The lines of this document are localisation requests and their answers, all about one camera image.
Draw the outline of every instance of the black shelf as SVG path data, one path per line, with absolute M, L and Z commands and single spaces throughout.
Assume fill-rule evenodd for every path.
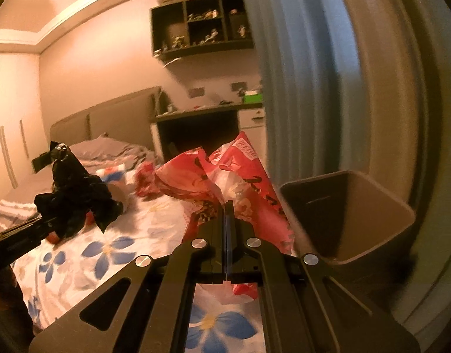
M 188 57 L 195 54 L 212 53 L 213 51 L 253 49 L 253 40 L 233 40 L 219 41 L 210 44 L 191 45 L 182 49 L 171 49 L 162 53 L 159 59 L 163 62 L 174 60 L 175 58 Z
M 211 10 L 217 10 L 219 16 L 188 20 L 190 14 L 204 14 Z M 232 18 L 231 10 L 237 11 Z M 247 28 L 245 39 L 238 35 L 239 25 Z M 200 44 L 213 29 L 218 32 L 215 42 Z M 183 36 L 186 46 L 171 49 L 175 36 Z M 254 48 L 243 0 L 186 0 L 152 8 L 152 52 L 161 49 L 163 43 L 169 48 L 159 56 L 163 62 L 214 51 Z

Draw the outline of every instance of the silver bolt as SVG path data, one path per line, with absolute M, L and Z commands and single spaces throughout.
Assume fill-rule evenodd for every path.
M 138 267 L 146 267 L 150 265 L 151 262 L 152 259 L 146 254 L 143 254 L 142 256 L 139 256 L 137 257 L 137 259 L 135 259 L 135 265 L 137 265 Z
M 259 247 L 261 245 L 261 240 L 259 238 L 249 238 L 247 240 L 247 245 L 252 248 Z
M 318 262 L 319 258 L 314 254 L 307 254 L 304 256 L 304 263 L 306 263 L 307 265 L 317 265 Z
M 204 239 L 194 239 L 191 242 L 191 245 L 197 249 L 204 248 L 206 246 L 206 244 L 207 244 L 207 242 Z

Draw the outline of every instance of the white label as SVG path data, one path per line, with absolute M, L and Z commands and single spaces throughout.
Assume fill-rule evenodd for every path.
M 232 145 L 239 149 L 243 155 L 245 155 L 248 159 L 253 160 L 258 158 L 258 154 L 253 150 L 253 147 L 243 138 L 240 138 L 235 141 Z

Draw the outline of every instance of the white drawer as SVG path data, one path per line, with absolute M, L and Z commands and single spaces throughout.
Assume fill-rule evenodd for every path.
M 239 110 L 239 127 L 263 126 L 265 120 L 264 109 Z

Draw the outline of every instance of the upholstered headboard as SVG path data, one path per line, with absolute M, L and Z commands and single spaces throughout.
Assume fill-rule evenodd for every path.
M 150 118 L 160 93 L 159 86 L 151 87 L 72 114 L 51 126 L 50 140 L 71 146 L 107 134 L 153 149 Z

